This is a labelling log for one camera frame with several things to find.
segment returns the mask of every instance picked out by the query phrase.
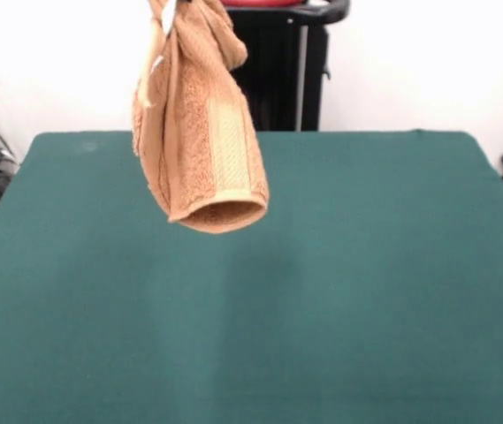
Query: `orange towel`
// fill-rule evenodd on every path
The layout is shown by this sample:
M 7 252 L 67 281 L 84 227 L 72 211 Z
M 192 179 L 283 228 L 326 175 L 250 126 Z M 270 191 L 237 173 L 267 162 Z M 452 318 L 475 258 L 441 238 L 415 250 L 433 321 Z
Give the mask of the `orange towel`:
M 159 25 L 166 1 L 153 2 Z M 150 105 L 137 93 L 133 101 L 133 150 L 158 205 L 169 222 L 208 233 L 256 222 L 269 186 L 247 100 L 230 74 L 247 50 L 219 0 L 176 4 L 161 56 Z

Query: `red object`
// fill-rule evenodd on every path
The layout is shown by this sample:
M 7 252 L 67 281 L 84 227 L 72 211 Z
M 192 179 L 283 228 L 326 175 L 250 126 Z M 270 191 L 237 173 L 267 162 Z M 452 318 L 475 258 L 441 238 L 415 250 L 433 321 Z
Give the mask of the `red object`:
M 289 7 L 305 3 L 304 0 L 222 0 L 230 7 Z

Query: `white tag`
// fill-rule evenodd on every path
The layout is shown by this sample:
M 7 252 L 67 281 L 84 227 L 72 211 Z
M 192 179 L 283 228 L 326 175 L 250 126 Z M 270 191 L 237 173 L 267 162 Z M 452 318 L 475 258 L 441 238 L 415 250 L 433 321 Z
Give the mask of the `white tag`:
M 177 11 L 177 0 L 169 0 L 161 13 L 161 22 L 163 25 L 164 36 L 167 37 L 172 29 L 174 15 Z

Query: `table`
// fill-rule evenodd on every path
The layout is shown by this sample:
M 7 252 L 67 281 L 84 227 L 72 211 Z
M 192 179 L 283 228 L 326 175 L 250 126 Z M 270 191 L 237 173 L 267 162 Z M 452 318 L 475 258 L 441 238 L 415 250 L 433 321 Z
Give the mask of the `table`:
M 265 133 L 271 208 L 168 224 L 127 132 L 0 204 L 0 423 L 503 422 L 503 183 L 464 133 Z

